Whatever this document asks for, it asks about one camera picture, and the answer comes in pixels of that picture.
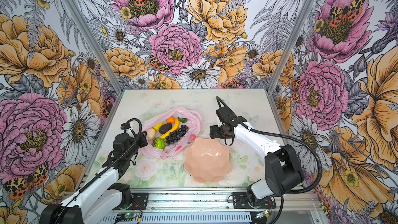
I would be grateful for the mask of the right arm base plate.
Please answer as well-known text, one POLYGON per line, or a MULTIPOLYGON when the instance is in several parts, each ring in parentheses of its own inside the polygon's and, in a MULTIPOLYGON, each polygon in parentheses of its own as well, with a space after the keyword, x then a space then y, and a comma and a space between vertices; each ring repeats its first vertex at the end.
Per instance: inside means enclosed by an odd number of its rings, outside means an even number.
POLYGON ((234 209, 275 209, 276 202, 271 197, 255 200, 247 196, 246 192, 233 192, 228 202, 233 204, 234 209))

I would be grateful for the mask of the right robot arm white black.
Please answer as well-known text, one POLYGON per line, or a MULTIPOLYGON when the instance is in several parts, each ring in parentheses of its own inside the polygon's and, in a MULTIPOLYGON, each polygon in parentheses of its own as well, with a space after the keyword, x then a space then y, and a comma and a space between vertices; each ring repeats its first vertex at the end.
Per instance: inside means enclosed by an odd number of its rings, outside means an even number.
POLYGON ((242 141, 263 157, 264 178, 246 189, 249 204, 257 206, 268 197, 308 192, 307 188, 294 189, 304 181, 304 173, 294 148, 268 138, 280 138, 282 135, 254 129, 244 117, 237 116, 220 97, 216 97, 216 100, 219 105, 216 110, 219 123, 210 126, 210 138, 223 139, 227 146, 232 146, 235 140, 242 141))

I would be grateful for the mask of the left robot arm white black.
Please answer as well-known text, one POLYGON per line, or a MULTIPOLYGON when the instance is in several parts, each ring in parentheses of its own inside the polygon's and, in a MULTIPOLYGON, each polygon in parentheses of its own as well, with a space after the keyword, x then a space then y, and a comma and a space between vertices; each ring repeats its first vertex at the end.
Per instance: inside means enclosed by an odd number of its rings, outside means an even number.
POLYGON ((128 184, 118 183, 130 165, 135 165, 138 151, 148 145, 147 132, 128 134, 127 129, 113 141, 113 150, 95 176, 59 204, 48 205, 41 213, 40 224, 97 224, 111 210, 133 203, 128 184))

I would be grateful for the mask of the pink plastic bag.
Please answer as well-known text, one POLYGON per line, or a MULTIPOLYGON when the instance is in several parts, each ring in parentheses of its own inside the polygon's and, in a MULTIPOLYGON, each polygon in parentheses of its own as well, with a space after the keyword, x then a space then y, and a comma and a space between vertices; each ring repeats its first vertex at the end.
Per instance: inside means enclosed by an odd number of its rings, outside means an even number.
POLYGON ((147 158, 168 159, 188 147, 199 135, 202 116, 176 107, 144 122, 148 145, 140 152, 147 158))

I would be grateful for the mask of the pink scalloped bowl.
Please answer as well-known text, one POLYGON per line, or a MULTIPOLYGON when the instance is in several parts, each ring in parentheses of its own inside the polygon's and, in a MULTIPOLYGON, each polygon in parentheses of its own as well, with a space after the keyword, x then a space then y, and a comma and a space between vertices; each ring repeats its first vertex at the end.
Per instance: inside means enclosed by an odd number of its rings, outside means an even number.
POLYGON ((198 183, 217 183, 231 169, 229 154, 218 139, 197 138, 184 150, 184 169, 198 183))

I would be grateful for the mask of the dark green fake fruit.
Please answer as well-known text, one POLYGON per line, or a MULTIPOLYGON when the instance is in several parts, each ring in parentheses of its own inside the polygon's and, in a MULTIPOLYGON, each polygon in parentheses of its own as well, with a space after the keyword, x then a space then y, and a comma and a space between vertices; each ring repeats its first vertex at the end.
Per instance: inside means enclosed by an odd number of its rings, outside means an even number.
POLYGON ((188 120, 187 120, 187 118, 182 118, 182 117, 178 117, 178 120, 181 122, 181 123, 186 123, 188 120))

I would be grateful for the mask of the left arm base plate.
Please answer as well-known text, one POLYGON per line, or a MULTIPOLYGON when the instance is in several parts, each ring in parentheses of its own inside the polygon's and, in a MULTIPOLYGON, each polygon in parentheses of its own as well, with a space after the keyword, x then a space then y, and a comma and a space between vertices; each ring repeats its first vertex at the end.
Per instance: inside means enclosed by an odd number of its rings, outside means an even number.
POLYGON ((131 198, 132 198, 131 201, 128 202, 128 204, 125 205, 123 207, 123 209, 130 210, 130 211, 132 211, 132 210, 144 211, 144 210, 147 209, 147 205, 148 205, 148 201, 149 201, 148 200, 149 193, 142 193, 142 192, 141 193, 136 193, 136 192, 134 192, 134 193, 132 193, 131 198))

